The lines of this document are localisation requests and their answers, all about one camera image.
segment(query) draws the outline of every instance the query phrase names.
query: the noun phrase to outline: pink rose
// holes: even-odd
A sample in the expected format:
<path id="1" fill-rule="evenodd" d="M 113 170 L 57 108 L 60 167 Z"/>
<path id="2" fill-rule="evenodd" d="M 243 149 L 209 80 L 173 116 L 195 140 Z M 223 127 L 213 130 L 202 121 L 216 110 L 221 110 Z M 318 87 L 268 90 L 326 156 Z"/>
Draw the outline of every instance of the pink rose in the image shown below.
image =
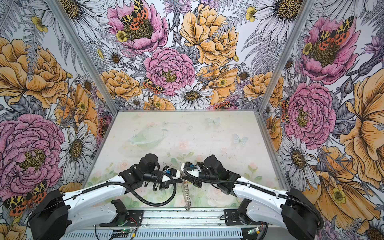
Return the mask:
<path id="1" fill-rule="evenodd" d="M 0 197 L 4 201 L 31 192 L 46 181 L 52 187 L 61 176 L 58 168 L 64 134 L 59 126 L 37 114 L 0 122 Z"/>
<path id="2" fill-rule="evenodd" d="M 287 135 L 301 139 L 308 149 L 320 147 L 335 127 L 336 113 L 331 106 L 332 96 L 326 87 L 320 83 L 300 83 L 290 97 Z"/>
<path id="3" fill-rule="evenodd" d="M 192 60 L 172 48 L 159 48 L 144 60 L 147 77 L 153 84 L 163 87 L 163 93 L 175 95 L 175 91 L 195 81 Z"/>

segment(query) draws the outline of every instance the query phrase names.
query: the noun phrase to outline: butterfly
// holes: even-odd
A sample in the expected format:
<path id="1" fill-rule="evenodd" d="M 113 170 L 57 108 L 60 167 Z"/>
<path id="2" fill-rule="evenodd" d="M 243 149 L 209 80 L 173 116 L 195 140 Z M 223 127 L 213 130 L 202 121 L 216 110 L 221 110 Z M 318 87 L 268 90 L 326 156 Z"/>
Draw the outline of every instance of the butterfly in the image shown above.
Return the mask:
<path id="1" fill-rule="evenodd" d="M 221 125 L 220 118 L 215 118 L 214 120 L 211 118 L 206 118 L 205 120 L 208 122 L 209 126 L 212 126 L 213 124 L 216 124 L 217 126 Z"/>
<path id="2" fill-rule="evenodd" d="M 144 78 L 143 86 L 149 88 L 153 93 L 162 93 L 165 90 L 163 87 L 153 84 L 152 80 L 147 77 Z"/>
<path id="3" fill-rule="evenodd" d="M 289 116 L 288 116 L 289 100 L 282 101 L 281 107 L 283 108 L 281 111 L 281 120 L 288 124 L 289 123 Z"/>
<path id="4" fill-rule="evenodd" d="M 144 20 L 148 19 L 148 9 L 144 7 L 142 0 L 135 0 L 133 3 L 133 12 L 131 15 L 122 16 L 120 21 L 128 28 L 132 30 L 138 30 L 140 24 L 143 24 Z"/>
<path id="5" fill-rule="evenodd" d="M 354 16 L 350 16 L 340 25 L 338 29 L 333 30 L 332 32 L 319 32 L 319 49 L 321 51 L 324 51 L 328 48 L 328 46 L 333 47 L 334 44 L 341 45 L 342 43 L 344 43 L 350 35 L 349 30 L 352 27 L 354 18 Z"/>
<path id="6" fill-rule="evenodd" d="M 234 144 L 240 143 L 241 146 L 245 146 L 247 142 L 248 142 L 248 137 L 240 138 L 239 135 L 237 135 L 237 134 L 233 135 L 233 143 Z"/>
<path id="7" fill-rule="evenodd" d="M 32 192 L 26 196 L 13 196 L 4 201 L 4 206 L 10 210 L 11 217 L 17 217 L 23 214 L 25 209 L 32 208 L 34 204 L 39 204 L 47 195 L 47 182 L 42 181 L 39 183 Z"/>

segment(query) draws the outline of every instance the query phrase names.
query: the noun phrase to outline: daisy center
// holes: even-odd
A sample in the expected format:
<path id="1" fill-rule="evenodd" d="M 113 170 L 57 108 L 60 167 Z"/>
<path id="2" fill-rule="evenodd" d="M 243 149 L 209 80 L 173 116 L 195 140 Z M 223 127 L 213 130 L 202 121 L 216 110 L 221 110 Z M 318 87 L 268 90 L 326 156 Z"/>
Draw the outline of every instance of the daisy center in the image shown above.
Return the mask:
<path id="1" fill-rule="evenodd" d="M 305 165 L 305 158 L 301 154 L 301 152 L 294 150 L 292 153 L 292 160 L 298 167 L 304 167 Z"/>
<path id="2" fill-rule="evenodd" d="M 296 121 L 300 127 L 304 127 L 308 123 L 308 113 L 303 111 L 303 108 L 299 109 L 299 116 L 297 116 Z"/>
<path id="3" fill-rule="evenodd" d="M 72 147 L 71 147 L 71 157 L 72 158 L 78 158 L 81 155 L 81 148 L 82 144 L 79 140 L 73 141 Z"/>
<path id="4" fill-rule="evenodd" d="M 135 39 L 140 39 L 140 38 L 150 39 L 152 37 L 153 27 L 149 22 L 149 19 L 145 19 L 143 20 L 142 23 L 139 23 L 139 24 L 140 24 L 140 27 L 137 30 L 132 30 L 130 26 L 124 27 L 124 31 L 126 33 L 125 37 L 127 37 L 128 40 L 133 41 Z"/>
<path id="5" fill-rule="evenodd" d="M 19 166 L 23 169 L 27 169 L 29 167 L 34 167 L 35 169 L 40 169 L 40 166 L 45 162 L 45 154 L 43 150 L 35 149 L 30 152 L 24 153 L 25 161 L 19 163 Z"/>
<path id="6" fill-rule="evenodd" d="M 239 78 L 240 78 L 240 80 L 244 80 L 244 79 L 246 79 L 248 77 L 248 74 L 247 73 L 240 73 L 240 76 L 239 76 Z"/>
<path id="7" fill-rule="evenodd" d="M 303 0 L 282 0 L 279 2 L 277 14 L 283 18 L 296 18 Z"/>
<path id="8" fill-rule="evenodd" d="M 327 47 L 325 50 L 320 50 L 319 44 L 320 42 L 315 43 L 315 46 L 313 46 L 309 51 L 309 56 L 316 61 L 319 61 L 322 67 L 325 67 L 328 64 L 333 63 L 340 45 L 333 44 L 332 46 L 330 45 Z"/>
<path id="9" fill-rule="evenodd" d="M 199 97 L 199 94 L 197 92 L 189 92 L 185 94 L 185 98 L 188 101 L 194 101 Z"/>
<path id="10" fill-rule="evenodd" d="M 370 227 L 366 232 L 365 232 L 369 239 L 372 240 L 384 240 L 384 235 L 375 227 Z"/>
<path id="11" fill-rule="evenodd" d="M 168 72 L 162 71 L 162 75 L 166 78 L 166 82 L 168 83 L 176 81 L 176 74 L 173 74 L 171 70 L 168 70 Z"/>
<path id="12" fill-rule="evenodd" d="M 85 82 L 84 83 L 84 88 L 90 91 L 92 89 L 92 84 L 90 82 Z"/>
<path id="13" fill-rule="evenodd" d="M 79 6 L 74 0 L 60 0 L 60 2 L 70 19 L 74 19 L 80 15 Z"/>

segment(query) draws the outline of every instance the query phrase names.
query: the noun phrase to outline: white daisy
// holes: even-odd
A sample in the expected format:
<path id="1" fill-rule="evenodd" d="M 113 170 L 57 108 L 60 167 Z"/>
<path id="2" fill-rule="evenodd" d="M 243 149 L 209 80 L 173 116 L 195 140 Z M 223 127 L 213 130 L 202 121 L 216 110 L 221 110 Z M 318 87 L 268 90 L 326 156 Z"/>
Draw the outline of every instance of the white daisy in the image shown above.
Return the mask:
<path id="1" fill-rule="evenodd" d="M 117 48 L 109 49 L 104 53 L 104 61 L 115 68 L 119 67 L 123 64 L 122 54 Z"/>
<path id="2" fill-rule="evenodd" d="M 341 22 L 350 16 L 360 17 L 365 11 L 372 11 L 377 5 L 377 0 L 327 0 L 324 1 L 323 16 L 329 16 L 329 20 Z"/>
<path id="3" fill-rule="evenodd" d="M 211 104 L 211 98 L 208 96 L 213 95 L 212 89 L 203 89 L 203 84 L 196 84 L 193 88 L 186 85 L 180 90 L 176 90 L 177 93 L 170 101 L 178 109 L 204 109 Z"/>
<path id="4" fill-rule="evenodd" d="M 271 34 L 282 43 L 293 28 L 303 0 L 258 0 L 254 17 L 260 20 L 256 32 L 264 31 L 263 38 Z"/>
<path id="5" fill-rule="evenodd" d="M 306 150 L 305 143 L 300 142 L 300 139 L 296 139 L 293 135 L 292 139 L 287 136 L 283 137 L 279 149 L 281 164 L 284 165 L 284 170 L 288 172 L 291 185 L 300 191 L 305 191 L 305 188 L 310 189 L 305 177 L 315 189 L 320 184 L 319 177 L 311 168 L 311 166 L 317 165 L 318 161 L 314 156 L 306 154 Z"/>
<path id="6" fill-rule="evenodd" d="M 63 180 L 65 182 L 76 182 L 84 175 L 91 163 L 91 156 L 95 151 L 95 137 L 88 131 L 88 124 L 81 122 L 77 133 L 70 126 L 68 130 L 69 142 L 61 144 L 58 167 L 63 168 Z"/>
<path id="7" fill-rule="evenodd" d="M 88 94 L 91 93 L 93 88 L 96 88 L 93 84 L 91 76 L 89 75 L 81 76 L 81 78 L 78 80 L 78 83 L 81 84 L 81 87 L 84 88 L 84 90 L 86 90 Z"/>
<path id="8" fill-rule="evenodd" d="M 53 30 L 58 39 L 63 37 L 63 30 L 52 11 L 49 9 L 47 0 L 30 0 L 29 4 L 35 10 L 35 15 L 42 20 L 44 26 L 53 25 Z M 108 19 L 104 17 L 106 12 L 104 2 L 101 0 L 60 0 L 65 12 L 74 23 L 80 38 L 89 43 L 96 39 L 102 39 L 101 32 L 105 31 L 104 23 Z"/>
<path id="9" fill-rule="evenodd" d="M 144 100 L 139 98 L 138 96 L 132 97 L 128 100 L 128 105 L 131 106 L 134 109 L 143 109 L 144 107 Z"/>
<path id="10" fill-rule="evenodd" d="M 251 77 L 253 77 L 254 72 L 250 67 L 240 67 L 237 71 L 237 75 L 240 78 L 240 81 L 248 81 Z"/>
<path id="11" fill-rule="evenodd" d="M 361 240 L 376 240 L 384 239 L 384 220 L 380 218 L 377 220 L 373 218 L 369 221 L 369 229 L 366 230 L 361 236 Z"/>

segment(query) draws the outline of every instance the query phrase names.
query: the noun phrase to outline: black wire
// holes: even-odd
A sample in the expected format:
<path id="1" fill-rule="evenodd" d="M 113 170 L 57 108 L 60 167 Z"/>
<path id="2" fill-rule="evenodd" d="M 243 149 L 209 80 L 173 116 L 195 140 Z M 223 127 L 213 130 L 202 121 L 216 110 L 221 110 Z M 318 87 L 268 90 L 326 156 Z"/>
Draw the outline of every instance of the black wire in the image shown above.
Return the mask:
<path id="1" fill-rule="evenodd" d="M 95 235 L 96 235 L 97 240 L 100 240 L 99 237 L 97 236 L 97 233 L 96 233 L 96 224 L 95 224 Z"/>
<path id="2" fill-rule="evenodd" d="M 249 185 L 249 187 L 251 187 L 251 188 L 257 189 L 259 191 L 262 191 L 264 193 L 270 194 L 272 196 L 276 196 L 275 192 L 266 190 L 266 189 L 264 189 L 262 187 L 258 187 L 258 186 L 255 186 L 253 184 L 249 184 L 249 183 L 246 183 L 246 182 L 229 181 L 229 180 L 209 180 L 209 179 L 203 179 L 203 178 L 195 177 L 195 176 L 193 176 L 192 174 L 190 174 L 188 172 L 189 170 L 192 170 L 192 169 L 196 169 L 196 167 L 187 167 L 187 168 L 185 168 L 184 169 L 185 175 L 187 175 L 189 178 L 191 178 L 193 180 L 196 180 L 196 181 L 199 181 L 199 182 L 204 182 L 204 183 L 209 183 L 209 184 L 214 184 L 214 183 L 233 183 L 233 184 L 240 184 L 240 185 L 245 185 L 245 186 Z M 319 210 L 317 210 L 315 207 L 310 206 L 307 203 L 305 203 L 303 201 L 300 201 L 299 199 L 291 197 L 291 196 L 286 196 L 286 195 L 278 194 L 277 197 L 289 200 L 291 202 L 294 202 L 296 204 L 299 204 L 299 205 L 305 207 L 306 209 L 311 211 L 313 214 L 315 214 L 316 217 L 318 218 L 319 224 L 317 226 L 317 230 L 320 230 L 320 229 L 322 229 L 324 227 L 324 220 L 321 217 L 321 214 L 320 214 Z"/>
<path id="3" fill-rule="evenodd" d="M 87 192 L 90 192 L 90 191 L 93 191 L 93 190 L 96 190 L 96 189 L 99 189 L 101 187 L 105 187 L 105 186 L 109 186 L 109 185 L 119 185 L 119 186 L 123 186 L 125 187 L 129 192 L 132 192 L 132 194 L 139 200 L 141 201 L 142 203 L 144 204 L 147 204 L 149 206 L 152 206 L 152 207 L 160 207 L 160 206 L 164 206 L 168 203 L 170 203 L 172 201 L 172 199 L 175 197 L 176 195 L 176 182 L 175 180 L 173 179 L 173 177 L 171 175 L 169 175 L 168 173 L 164 173 L 165 176 L 169 177 L 170 181 L 172 182 L 173 184 L 173 192 L 172 192 L 172 195 L 171 197 L 169 197 L 169 199 L 167 199 L 166 201 L 164 202 L 160 202 L 160 203 L 154 203 L 154 202 L 150 202 L 150 201 L 147 201 L 146 199 L 142 198 L 137 192 L 135 192 L 135 190 L 125 184 L 125 183 L 121 183 L 121 182 L 105 182 L 103 184 L 100 184 L 100 185 L 97 185 L 97 186 L 94 186 L 94 187 L 90 187 L 88 189 L 85 189 L 83 190 L 81 193 L 87 193 Z"/>
<path id="4" fill-rule="evenodd" d="M 258 240 L 263 240 L 265 238 L 266 232 L 268 230 L 268 225 L 269 225 L 268 223 L 265 224 L 265 229 L 263 229 L 262 235 Z"/>

